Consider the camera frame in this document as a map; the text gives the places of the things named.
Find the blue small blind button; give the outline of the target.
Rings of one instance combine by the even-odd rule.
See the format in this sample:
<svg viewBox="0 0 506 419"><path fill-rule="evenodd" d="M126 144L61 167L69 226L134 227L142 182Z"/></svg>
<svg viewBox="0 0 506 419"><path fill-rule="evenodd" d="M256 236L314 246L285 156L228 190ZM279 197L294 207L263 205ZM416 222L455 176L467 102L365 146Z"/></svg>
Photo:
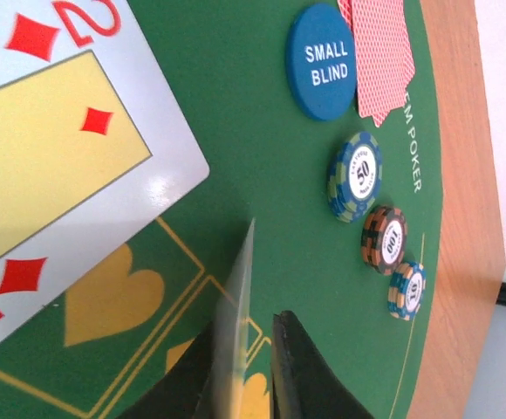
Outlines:
<svg viewBox="0 0 506 419"><path fill-rule="evenodd" d="M357 87L355 44L341 13L315 3L289 30L285 69L291 93L314 120L335 120L351 106Z"/></svg>

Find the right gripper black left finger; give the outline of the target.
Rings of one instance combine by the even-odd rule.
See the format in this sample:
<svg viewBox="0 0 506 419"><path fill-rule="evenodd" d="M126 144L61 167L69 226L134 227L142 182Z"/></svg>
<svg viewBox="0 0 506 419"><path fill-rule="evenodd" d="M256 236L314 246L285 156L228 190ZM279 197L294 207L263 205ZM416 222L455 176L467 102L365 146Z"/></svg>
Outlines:
<svg viewBox="0 0 506 419"><path fill-rule="evenodd" d="M181 358L121 418L213 418L213 324L208 323Z"/></svg>

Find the two of diamonds card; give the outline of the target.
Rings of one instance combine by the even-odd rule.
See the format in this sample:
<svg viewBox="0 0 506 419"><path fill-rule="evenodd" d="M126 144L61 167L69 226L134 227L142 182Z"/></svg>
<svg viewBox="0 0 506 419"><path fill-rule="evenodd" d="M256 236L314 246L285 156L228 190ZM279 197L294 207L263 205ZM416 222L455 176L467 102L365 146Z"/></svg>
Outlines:
<svg viewBox="0 0 506 419"><path fill-rule="evenodd" d="M0 342L209 175L126 1L0 1Z"/></svg>

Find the red chip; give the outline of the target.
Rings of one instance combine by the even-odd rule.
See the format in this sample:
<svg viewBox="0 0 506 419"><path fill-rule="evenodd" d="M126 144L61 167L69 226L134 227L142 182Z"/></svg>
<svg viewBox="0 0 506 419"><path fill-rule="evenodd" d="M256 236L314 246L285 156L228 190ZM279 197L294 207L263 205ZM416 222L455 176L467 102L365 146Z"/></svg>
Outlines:
<svg viewBox="0 0 506 419"><path fill-rule="evenodd" d="M398 207L379 205L368 214L361 233L363 262L382 275L392 275L404 258L407 220Z"/></svg>

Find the blue white chip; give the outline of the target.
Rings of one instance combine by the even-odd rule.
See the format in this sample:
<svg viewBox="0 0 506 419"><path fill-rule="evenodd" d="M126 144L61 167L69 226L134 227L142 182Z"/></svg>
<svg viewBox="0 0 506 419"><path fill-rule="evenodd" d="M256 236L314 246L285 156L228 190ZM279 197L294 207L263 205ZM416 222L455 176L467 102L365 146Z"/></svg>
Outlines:
<svg viewBox="0 0 506 419"><path fill-rule="evenodd" d="M394 271L388 289L387 307L396 319L411 321L421 308L427 274L415 261L401 263Z"/></svg>

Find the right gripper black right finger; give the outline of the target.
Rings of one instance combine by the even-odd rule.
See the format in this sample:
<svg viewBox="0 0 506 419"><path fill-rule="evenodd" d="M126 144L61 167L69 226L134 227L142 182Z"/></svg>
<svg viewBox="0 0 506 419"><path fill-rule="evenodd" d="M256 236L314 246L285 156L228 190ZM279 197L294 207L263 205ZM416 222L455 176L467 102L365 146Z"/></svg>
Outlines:
<svg viewBox="0 0 506 419"><path fill-rule="evenodd" d="M292 311L273 316L273 418L371 418L332 372Z"/></svg>

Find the pink card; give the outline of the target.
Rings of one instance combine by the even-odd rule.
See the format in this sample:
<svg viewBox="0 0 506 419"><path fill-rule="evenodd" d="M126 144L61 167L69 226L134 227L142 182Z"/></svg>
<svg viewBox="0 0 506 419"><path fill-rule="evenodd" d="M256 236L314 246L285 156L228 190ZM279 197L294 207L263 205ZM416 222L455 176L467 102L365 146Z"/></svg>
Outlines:
<svg viewBox="0 0 506 419"><path fill-rule="evenodd" d="M352 1L358 110L380 127L415 74L402 1Z"/></svg>
<svg viewBox="0 0 506 419"><path fill-rule="evenodd" d="M352 1L351 0L337 0L337 5L340 13L345 20L348 28L353 28L353 12L352 12Z"/></svg>

